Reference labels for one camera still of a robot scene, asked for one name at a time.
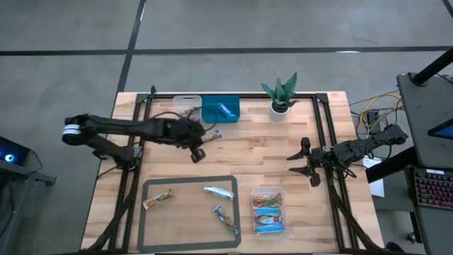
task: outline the plastic container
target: plastic container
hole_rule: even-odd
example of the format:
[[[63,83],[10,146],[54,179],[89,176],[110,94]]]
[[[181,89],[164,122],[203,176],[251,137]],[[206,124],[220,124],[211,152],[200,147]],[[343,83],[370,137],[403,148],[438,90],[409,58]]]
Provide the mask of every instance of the plastic container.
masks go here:
[[[202,99],[201,96],[196,95],[189,95],[189,96],[175,96],[173,97],[173,104],[175,106],[177,113],[182,113],[188,109],[194,107],[201,107]],[[202,109],[194,111],[190,115],[191,120],[199,121],[201,119],[201,111]]]
[[[223,103],[236,117],[228,118],[217,108],[217,103]],[[202,118],[205,123],[235,123],[241,117],[241,107],[238,96],[203,96]]]
[[[252,198],[252,215],[253,209],[257,207],[253,204],[253,197],[254,196],[266,196],[266,195],[277,195],[278,193],[282,194],[282,205],[280,206],[280,217],[282,218],[282,225],[283,225],[283,232],[276,232],[276,233],[257,233],[256,227],[261,226],[257,223],[253,217],[253,232],[255,233],[255,237],[257,239],[269,240],[269,239],[285,239],[289,236],[290,230],[288,227],[288,222],[286,218],[286,208],[285,208],[285,201],[286,201],[286,193],[283,188],[275,187],[275,188],[254,188],[252,190],[251,198]]]

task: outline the paper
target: paper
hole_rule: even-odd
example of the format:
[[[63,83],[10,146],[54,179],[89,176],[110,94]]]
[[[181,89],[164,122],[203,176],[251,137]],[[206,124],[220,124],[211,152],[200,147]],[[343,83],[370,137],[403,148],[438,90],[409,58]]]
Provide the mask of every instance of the paper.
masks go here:
[[[382,159],[373,158],[365,156],[363,158],[363,165],[367,168],[374,166],[375,164],[381,163]],[[371,191],[372,196],[384,197],[384,180],[380,179],[369,184],[369,190]]]

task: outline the white label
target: white label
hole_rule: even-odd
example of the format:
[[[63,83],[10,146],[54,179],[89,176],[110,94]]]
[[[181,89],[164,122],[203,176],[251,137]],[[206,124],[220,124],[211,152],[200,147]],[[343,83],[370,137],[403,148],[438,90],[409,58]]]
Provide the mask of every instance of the white label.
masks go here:
[[[444,174],[444,171],[432,170],[432,169],[426,169],[426,172],[430,173],[430,174]]]

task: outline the black desk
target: black desk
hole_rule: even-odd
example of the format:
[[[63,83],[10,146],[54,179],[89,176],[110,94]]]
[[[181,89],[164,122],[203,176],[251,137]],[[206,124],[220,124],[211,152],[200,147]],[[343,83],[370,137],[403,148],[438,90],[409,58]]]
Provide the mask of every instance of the black desk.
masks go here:
[[[408,188],[412,189],[413,169],[407,167],[410,165],[453,171],[453,140],[428,136],[429,129],[453,118],[453,84],[434,76],[426,82],[427,86],[416,86],[411,81],[413,75],[400,74],[397,80],[414,146],[368,169],[370,183],[405,170]],[[426,252],[451,254],[453,211],[420,207],[415,201],[413,208],[415,235]]]

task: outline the blue container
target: blue container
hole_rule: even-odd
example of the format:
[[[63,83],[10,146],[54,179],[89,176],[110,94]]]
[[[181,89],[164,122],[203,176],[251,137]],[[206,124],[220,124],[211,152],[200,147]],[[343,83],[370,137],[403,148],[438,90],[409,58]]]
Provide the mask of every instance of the blue container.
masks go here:
[[[226,117],[221,112],[217,103],[223,103],[236,117]],[[217,115],[217,123],[235,123],[238,122],[241,116],[241,108],[239,107],[239,96],[202,96],[201,116],[205,123],[215,123]]]

